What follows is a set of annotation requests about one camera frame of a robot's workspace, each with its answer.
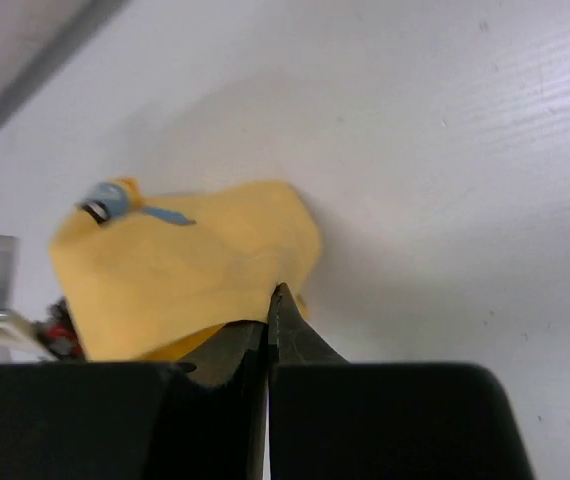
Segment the yellow vehicle print cloth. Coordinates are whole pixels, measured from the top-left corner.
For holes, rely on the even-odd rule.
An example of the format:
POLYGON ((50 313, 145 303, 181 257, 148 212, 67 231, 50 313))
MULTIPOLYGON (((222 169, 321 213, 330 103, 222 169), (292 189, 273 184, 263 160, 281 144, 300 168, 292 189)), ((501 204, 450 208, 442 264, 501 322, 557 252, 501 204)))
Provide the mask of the yellow vehicle print cloth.
POLYGON ((50 256, 87 359, 177 359, 224 325, 265 322, 275 288, 298 294, 322 250, 288 184, 146 196, 102 181, 75 205, 50 256))

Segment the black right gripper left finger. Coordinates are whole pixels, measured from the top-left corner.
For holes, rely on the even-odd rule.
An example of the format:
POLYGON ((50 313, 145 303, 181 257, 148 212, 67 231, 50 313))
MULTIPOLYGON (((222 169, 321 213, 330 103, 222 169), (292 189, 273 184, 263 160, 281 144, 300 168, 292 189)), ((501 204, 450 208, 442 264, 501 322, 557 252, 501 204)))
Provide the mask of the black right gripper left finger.
POLYGON ((224 326, 175 363, 157 420, 159 479, 260 479, 267 327, 224 326))

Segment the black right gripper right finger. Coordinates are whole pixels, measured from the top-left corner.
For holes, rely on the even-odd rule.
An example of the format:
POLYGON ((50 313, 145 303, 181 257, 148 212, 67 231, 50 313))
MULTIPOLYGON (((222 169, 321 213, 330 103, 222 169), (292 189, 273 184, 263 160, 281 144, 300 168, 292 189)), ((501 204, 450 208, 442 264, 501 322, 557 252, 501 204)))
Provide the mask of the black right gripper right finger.
POLYGON ((326 367, 341 365, 341 357, 303 319, 287 284, 279 284, 268 311, 269 460, 273 479, 308 478, 307 448, 320 435, 314 416, 322 396, 314 384, 326 367))

